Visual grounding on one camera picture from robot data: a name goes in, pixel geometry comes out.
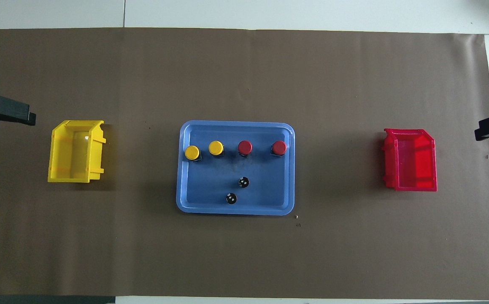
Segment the blue plastic tray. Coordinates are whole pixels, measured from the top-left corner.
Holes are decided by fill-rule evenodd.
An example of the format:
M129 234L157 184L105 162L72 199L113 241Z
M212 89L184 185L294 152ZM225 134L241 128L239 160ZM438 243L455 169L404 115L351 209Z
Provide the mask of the blue plastic tray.
M240 141L248 140L253 150L248 157L238 154ZM271 145L282 140L287 152L270 154ZM209 154L209 144L221 141L223 157ZM198 146L202 161L184 156L188 146ZM281 122L237 122L191 120L179 132L176 204L184 212L224 215L284 216L295 204L296 134ZM241 188L238 180L248 177ZM235 193L237 202L228 204L226 195Z

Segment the red plastic storage bin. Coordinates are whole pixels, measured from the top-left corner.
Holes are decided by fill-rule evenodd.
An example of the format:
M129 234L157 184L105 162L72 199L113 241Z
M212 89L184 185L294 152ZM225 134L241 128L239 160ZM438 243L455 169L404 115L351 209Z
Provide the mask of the red plastic storage bin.
M385 186L399 192L436 192L435 139L424 129L384 131Z

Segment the yellow plastic storage bin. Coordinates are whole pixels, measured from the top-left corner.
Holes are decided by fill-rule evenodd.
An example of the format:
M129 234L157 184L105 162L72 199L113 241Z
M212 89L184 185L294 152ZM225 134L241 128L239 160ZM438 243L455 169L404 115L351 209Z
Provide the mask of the yellow plastic storage bin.
M51 133L48 182L89 183L100 180L103 145L102 120L65 120Z

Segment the brown paper table mat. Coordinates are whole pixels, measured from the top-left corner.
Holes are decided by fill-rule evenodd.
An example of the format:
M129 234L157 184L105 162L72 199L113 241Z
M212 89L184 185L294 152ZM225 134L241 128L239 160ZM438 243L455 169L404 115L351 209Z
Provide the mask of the brown paper table mat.
M37 114L0 122L0 294L489 300L482 35L0 30L0 95ZM291 214L179 210L196 119L291 125ZM104 121L100 180L47 181L65 120ZM436 192L385 186L385 128L435 139Z

